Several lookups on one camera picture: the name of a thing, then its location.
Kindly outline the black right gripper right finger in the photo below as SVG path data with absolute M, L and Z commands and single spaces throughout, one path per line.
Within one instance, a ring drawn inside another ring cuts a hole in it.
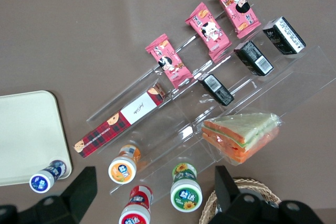
M 225 166 L 215 167 L 215 193 L 222 209 L 209 223 L 323 223 L 306 204 L 284 200 L 275 208 L 239 191 Z

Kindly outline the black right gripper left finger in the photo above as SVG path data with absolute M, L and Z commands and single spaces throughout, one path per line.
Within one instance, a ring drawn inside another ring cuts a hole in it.
M 97 191 L 96 168 L 87 166 L 59 196 L 46 197 L 22 212 L 1 205 L 1 223 L 80 223 Z

